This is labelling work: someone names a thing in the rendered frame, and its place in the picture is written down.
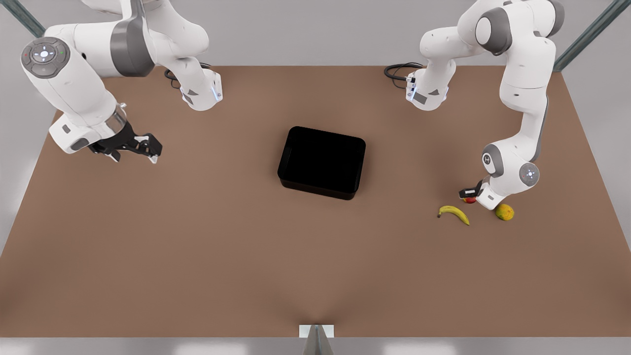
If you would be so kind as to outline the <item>black storage box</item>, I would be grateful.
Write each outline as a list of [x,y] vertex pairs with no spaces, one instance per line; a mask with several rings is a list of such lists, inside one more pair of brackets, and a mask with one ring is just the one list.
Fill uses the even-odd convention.
[[365,149],[357,137],[295,126],[277,175],[286,188],[351,200],[360,185]]

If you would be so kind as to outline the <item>silver frame post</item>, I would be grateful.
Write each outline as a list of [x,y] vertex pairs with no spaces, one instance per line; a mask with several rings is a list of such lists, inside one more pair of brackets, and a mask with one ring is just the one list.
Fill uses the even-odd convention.
[[559,56],[554,63],[554,72],[561,72],[568,67],[629,6],[631,6],[631,0],[612,0],[606,9]]
[[0,4],[34,37],[44,36],[45,27],[25,9],[20,0],[0,0]]
[[303,355],[334,355],[329,338],[334,337],[334,325],[299,325],[300,338],[306,338]]

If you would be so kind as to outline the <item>yellow banana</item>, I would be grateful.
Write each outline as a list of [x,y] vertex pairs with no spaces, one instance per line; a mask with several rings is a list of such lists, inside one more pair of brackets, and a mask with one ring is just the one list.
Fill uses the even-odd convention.
[[441,218],[441,216],[443,214],[445,214],[445,213],[453,214],[453,215],[457,216],[459,218],[459,220],[462,221],[465,225],[470,225],[469,218],[464,213],[464,211],[458,209],[458,207],[455,207],[455,206],[452,206],[452,205],[441,206],[439,208],[439,212],[437,214],[437,217]]

